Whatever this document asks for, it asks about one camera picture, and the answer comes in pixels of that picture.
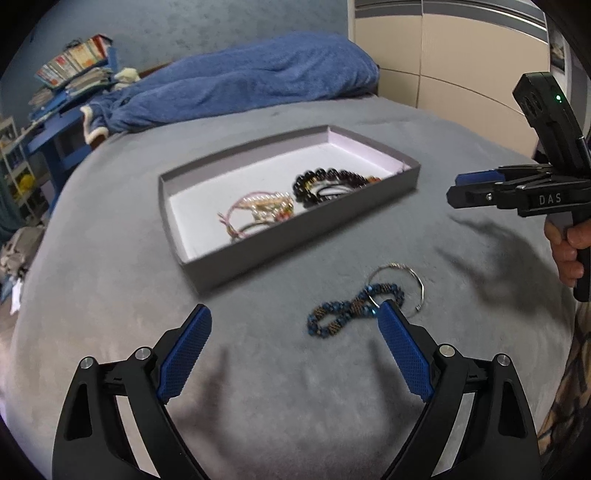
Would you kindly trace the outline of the patterned right sleeve forearm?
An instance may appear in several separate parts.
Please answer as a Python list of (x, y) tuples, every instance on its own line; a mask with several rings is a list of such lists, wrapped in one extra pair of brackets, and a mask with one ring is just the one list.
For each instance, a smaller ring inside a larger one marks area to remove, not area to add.
[(570, 450), (590, 423), (590, 304), (581, 303), (565, 370), (538, 433), (541, 455)]

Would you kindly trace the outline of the person's right hand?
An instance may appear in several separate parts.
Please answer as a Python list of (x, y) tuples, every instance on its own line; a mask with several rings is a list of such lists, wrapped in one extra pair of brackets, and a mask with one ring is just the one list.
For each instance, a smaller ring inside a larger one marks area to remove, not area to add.
[(560, 281), (568, 287), (574, 287), (584, 274), (584, 266), (577, 260), (577, 252), (591, 245), (590, 221), (569, 228), (566, 237), (563, 237), (561, 230), (546, 220), (544, 234), (550, 243)]

